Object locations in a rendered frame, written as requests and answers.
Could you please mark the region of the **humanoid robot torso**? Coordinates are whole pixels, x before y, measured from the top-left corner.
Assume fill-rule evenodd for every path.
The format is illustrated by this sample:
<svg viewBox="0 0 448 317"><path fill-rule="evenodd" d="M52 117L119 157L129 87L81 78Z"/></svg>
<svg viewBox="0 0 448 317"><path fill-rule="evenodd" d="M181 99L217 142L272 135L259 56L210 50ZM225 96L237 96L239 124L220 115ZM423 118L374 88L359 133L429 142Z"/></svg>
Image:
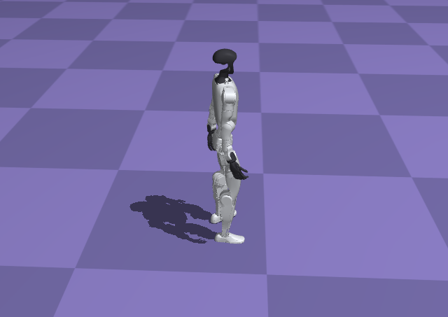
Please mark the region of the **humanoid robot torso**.
<svg viewBox="0 0 448 317"><path fill-rule="evenodd" d="M213 133L212 145L213 145L213 148L216 150L216 152L219 153L219 148L222 146L221 115L222 115L223 103L222 103L221 97L222 97L222 93L223 93L223 88L231 87L236 92L237 99L236 99L236 102L234 105L233 115L230 118L230 120L233 121L233 123L235 125L237 124L237 109L238 109L239 94L238 94L237 86L235 85L235 82L233 81L233 79L231 79L231 77L228 76L228 78L225 78L225 83L221 83L221 84L219 84L219 83L216 84L216 82L214 80L216 77L218 77L218 76L215 76L212 81L212 93L213 93L213 108L214 108L214 114L215 114L216 123L218 125L218 129L216 129ZM229 78L231 79L231 82L228 82ZM233 140L232 140L232 142L233 142Z"/></svg>

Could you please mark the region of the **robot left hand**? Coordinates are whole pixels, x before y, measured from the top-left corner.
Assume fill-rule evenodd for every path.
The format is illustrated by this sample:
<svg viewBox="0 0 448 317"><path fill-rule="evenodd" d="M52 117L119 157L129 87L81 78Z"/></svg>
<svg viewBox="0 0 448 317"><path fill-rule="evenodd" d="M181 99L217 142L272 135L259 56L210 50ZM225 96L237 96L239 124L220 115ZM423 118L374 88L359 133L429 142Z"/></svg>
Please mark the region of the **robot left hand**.
<svg viewBox="0 0 448 317"><path fill-rule="evenodd" d="M208 137L207 137L207 141L208 141L208 147L209 147L209 150L214 150L215 151L215 149L214 149L214 147L213 147L213 145L212 145L212 137L211 137L211 134L213 134L214 133L214 131L216 130L216 128L214 129L214 130L211 130L211 127L210 127L210 125L207 125L207 131L208 131ZM211 149L212 148L212 149Z"/></svg>

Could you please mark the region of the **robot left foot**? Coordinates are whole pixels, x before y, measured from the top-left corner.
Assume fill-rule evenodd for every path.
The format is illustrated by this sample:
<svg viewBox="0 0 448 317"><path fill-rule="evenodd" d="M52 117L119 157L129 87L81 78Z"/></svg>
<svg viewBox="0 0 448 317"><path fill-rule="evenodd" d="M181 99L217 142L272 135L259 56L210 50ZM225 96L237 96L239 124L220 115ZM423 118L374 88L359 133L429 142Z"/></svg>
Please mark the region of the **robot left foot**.
<svg viewBox="0 0 448 317"><path fill-rule="evenodd" d="M234 210L234 216L235 216L236 214L237 214L237 211ZM218 223L218 222L220 222L220 221L221 221L221 220L220 220L220 216L218 216L218 212L212 214L212 216L211 216L211 223Z"/></svg>

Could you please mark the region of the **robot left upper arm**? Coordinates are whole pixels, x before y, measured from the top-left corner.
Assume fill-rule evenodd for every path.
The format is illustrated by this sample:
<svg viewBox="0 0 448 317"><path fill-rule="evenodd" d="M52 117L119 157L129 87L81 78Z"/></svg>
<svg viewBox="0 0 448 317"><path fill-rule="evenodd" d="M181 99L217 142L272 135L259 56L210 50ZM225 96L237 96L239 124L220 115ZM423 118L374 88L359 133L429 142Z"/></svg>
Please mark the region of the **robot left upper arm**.
<svg viewBox="0 0 448 317"><path fill-rule="evenodd" d="M215 77L215 76L217 76L217 75L219 75L219 73L215 73L215 74L214 74L214 77ZM213 93L212 93L212 100L211 100L211 105L212 105L212 106L214 107L214 101L213 101Z"/></svg>

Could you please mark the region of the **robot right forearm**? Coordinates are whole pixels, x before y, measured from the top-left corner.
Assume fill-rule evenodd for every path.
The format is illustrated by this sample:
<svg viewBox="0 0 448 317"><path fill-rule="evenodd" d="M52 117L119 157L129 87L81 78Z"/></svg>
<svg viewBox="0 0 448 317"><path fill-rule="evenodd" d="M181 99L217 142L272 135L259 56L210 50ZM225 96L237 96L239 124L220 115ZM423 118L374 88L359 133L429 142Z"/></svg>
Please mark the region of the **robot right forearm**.
<svg viewBox="0 0 448 317"><path fill-rule="evenodd" d="M232 128L229 124L224 124L221 130L221 139L222 139L222 151L224 153L224 157L227 161L232 160L230 157L230 153L232 150Z"/></svg>

